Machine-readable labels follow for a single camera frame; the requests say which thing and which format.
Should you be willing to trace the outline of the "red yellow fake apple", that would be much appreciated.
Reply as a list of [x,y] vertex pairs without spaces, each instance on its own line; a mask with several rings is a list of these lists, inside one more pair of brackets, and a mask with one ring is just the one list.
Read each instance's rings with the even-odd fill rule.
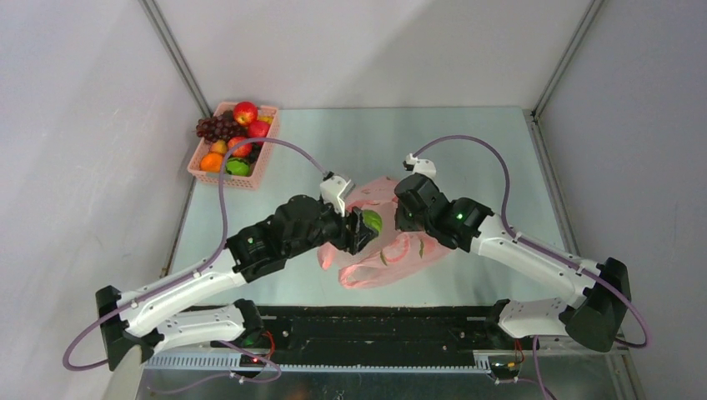
[[230,138],[227,141],[227,147],[231,158],[247,158],[253,151],[253,144],[244,136]]

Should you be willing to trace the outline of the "pink printed plastic bag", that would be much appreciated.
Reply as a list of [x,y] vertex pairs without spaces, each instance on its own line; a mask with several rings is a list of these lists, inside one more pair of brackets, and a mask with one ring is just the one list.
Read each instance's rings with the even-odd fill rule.
[[317,251],[323,270],[338,271],[339,284],[348,289],[376,288],[395,283],[433,266],[451,250],[424,232],[401,232],[395,228],[398,182],[380,177],[355,189],[346,197],[348,208],[372,209],[383,219],[383,231],[359,254],[352,255],[325,244]]

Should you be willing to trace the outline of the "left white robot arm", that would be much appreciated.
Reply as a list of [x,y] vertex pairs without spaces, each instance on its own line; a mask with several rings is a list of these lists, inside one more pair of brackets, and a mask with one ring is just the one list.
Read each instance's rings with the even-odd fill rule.
[[201,311],[194,306],[278,272],[289,259],[324,244],[356,255],[381,232],[382,223],[369,211],[353,207],[339,214],[321,199],[298,195],[227,238],[216,255],[190,269],[130,292],[104,287],[96,303],[108,367],[115,370],[134,347],[144,361],[197,343],[253,347],[263,336],[263,320],[253,302],[239,299]]

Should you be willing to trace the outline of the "green bumpy fake fruit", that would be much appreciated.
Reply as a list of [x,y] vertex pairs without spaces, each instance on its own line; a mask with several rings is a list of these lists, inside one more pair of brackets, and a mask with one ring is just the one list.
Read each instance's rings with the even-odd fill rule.
[[364,224],[379,235],[383,231],[383,219],[381,215],[372,209],[364,209],[362,214]]

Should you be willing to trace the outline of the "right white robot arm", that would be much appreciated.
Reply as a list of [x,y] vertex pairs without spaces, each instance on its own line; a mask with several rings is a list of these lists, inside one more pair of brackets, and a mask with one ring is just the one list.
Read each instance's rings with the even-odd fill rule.
[[398,230],[424,232],[445,248],[489,258],[553,289],[554,297],[543,300],[498,300],[484,327],[490,345],[506,348],[517,338],[566,336],[596,352],[614,346],[630,297],[622,262],[560,256],[513,237],[489,207],[467,197],[448,200],[431,178],[418,173],[399,182],[394,194]]

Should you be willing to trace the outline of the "green striped fake watermelon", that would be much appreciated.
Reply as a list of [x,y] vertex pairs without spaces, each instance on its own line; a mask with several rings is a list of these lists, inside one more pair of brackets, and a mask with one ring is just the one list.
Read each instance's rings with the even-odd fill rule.
[[251,164],[247,159],[230,157],[225,164],[225,172],[232,176],[248,177],[251,174]]

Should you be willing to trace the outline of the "orange fake orange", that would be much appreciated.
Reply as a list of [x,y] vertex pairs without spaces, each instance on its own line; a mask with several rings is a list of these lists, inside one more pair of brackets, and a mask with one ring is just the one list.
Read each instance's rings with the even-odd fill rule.
[[218,152],[209,152],[199,162],[199,169],[206,173],[219,173],[224,155]]

